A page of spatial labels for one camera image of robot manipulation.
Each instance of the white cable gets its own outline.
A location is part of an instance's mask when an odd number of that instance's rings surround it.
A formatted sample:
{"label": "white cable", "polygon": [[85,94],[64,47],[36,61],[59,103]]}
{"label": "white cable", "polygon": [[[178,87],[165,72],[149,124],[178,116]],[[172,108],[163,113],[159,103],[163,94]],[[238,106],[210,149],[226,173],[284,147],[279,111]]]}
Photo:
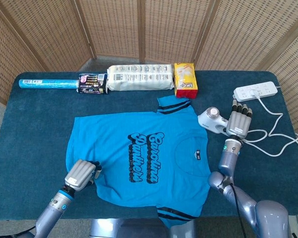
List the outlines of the white cable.
{"label": "white cable", "polygon": [[[292,138],[292,137],[290,137],[290,136],[288,136],[288,135],[284,135],[284,134],[272,134],[273,131],[275,130],[276,126],[277,126],[278,121],[280,120],[280,118],[282,118],[282,116],[283,116],[284,114],[283,114],[283,113],[273,113],[273,112],[271,112],[270,110],[268,110],[268,108],[264,105],[264,103],[262,102],[262,100],[259,98],[259,95],[258,95],[257,91],[254,90],[254,89],[251,90],[251,91],[252,91],[253,95],[258,99],[258,101],[260,102],[260,104],[263,106],[263,108],[264,108],[269,114],[274,115],[274,116],[279,116],[279,117],[276,119],[273,128],[271,129],[271,131],[270,131],[268,134],[267,134],[267,131],[265,131],[265,130],[261,130],[261,129],[258,129],[258,130],[250,130],[249,132],[262,131],[262,132],[265,133],[265,135],[264,135],[262,138],[257,139],[257,140],[246,140],[246,139],[243,139],[243,141],[244,141],[246,144],[255,147],[256,149],[260,150],[261,152],[265,153],[265,154],[268,155],[268,156],[271,156],[271,157],[278,157],[278,156],[280,156],[280,155],[283,153],[283,151],[285,150],[285,148],[286,148],[287,146],[289,146],[290,144],[293,144],[293,143],[297,143],[297,144],[298,144],[298,134],[295,133],[295,135],[296,135],[296,139],[294,139],[294,138]],[[283,148],[282,148],[282,150],[281,150],[278,154],[276,154],[276,155],[269,154],[269,153],[267,153],[266,151],[264,151],[263,149],[259,148],[258,146],[252,144],[252,143],[254,143],[254,142],[261,141],[261,140],[265,139],[266,137],[272,137],[272,136],[283,136],[283,137],[286,137],[286,138],[288,138],[288,139],[291,139],[292,141],[289,142],[289,143],[287,143],[286,145],[284,145]]]}

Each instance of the shirt tag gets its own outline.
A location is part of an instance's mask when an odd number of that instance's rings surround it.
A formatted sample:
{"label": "shirt tag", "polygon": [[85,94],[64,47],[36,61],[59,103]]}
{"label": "shirt tag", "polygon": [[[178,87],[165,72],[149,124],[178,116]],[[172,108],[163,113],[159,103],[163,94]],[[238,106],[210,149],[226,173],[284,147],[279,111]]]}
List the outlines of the shirt tag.
{"label": "shirt tag", "polygon": [[201,160],[200,150],[197,150],[195,153],[197,155],[197,160]]}

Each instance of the table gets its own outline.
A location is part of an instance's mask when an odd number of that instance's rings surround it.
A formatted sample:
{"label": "table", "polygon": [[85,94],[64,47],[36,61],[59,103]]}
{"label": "table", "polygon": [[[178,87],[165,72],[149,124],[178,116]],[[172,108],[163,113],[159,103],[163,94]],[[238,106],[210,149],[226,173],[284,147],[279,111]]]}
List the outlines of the table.
{"label": "table", "polygon": [[[156,111],[157,98],[173,90],[110,92],[108,95],[79,94],[75,90],[20,89],[18,80],[77,79],[81,72],[26,72],[13,84],[0,130],[0,220],[37,219],[50,199],[64,184],[65,154],[74,117],[120,112]],[[274,74],[264,71],[196,71],[199,93],[192,106],[199,115],[215,106],[223,117],[231,110],[233,90],[265,81],[278,85]],[[275,133],[294,137],[293,127],[279,92],[263,99],[274,112],[282,112]],[[253,109],[250,129],[269,131],[276,120],[258,101],[247,102]],[[208,131],[208,161],[217,171],[226,137]],[[288,142],[267,138],[257,145],[278,153]],[[268,157],[245,145],[235,170],[235,184],[256,201],[275,200],[290,215],[298,214],[298,146],[292,144],[277,158]],[[231,216],[236,209],[220,194],[210,190],[201,216]],[[154,207],[120,207],[99,199],[95,186],[77,192],[75,202],[62,218],[156,218]]]}

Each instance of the blue t-shirt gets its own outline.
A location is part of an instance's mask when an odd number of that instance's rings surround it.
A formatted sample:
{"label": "blue t-shirt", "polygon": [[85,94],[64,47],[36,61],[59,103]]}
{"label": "blue t-shirt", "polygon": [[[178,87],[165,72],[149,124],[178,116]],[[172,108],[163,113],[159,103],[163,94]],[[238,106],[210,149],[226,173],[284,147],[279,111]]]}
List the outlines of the blue t-shirt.
{"label": "blue t-shirt", "polygon": [[201,214],[210,174],[207,133],[191,102],[159,98],[157,113],[75,118],[66,166],[99,161],[98,196],[128,207],[156,206],[168,226]]}

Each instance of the grey floor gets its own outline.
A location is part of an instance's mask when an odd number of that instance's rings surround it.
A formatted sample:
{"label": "grey floor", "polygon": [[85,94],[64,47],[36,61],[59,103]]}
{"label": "grey floor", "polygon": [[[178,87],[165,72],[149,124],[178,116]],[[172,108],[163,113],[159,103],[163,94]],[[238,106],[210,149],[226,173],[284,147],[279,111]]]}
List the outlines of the grey floor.
{"label": "grey floor", "polygon": [[[136,59],[120,59],[110,57],[98,57],[97,60],[89,60],[80,71],[106,71],[111,65],[137,64]],[[0,126],[5,108],[0,105]],[[0,221],[0,236],[9,235],[26,230],[34,225],[34,220]],[[88,237],[90,220],[61,219],[54,227],[49,238],[86,238]],[[248,238],[254,238],[251,227],[244,221]],[[237,217],[212,217],[199,218],[197,220],[197,233],[199,238],[239,238],[243,237]]]}

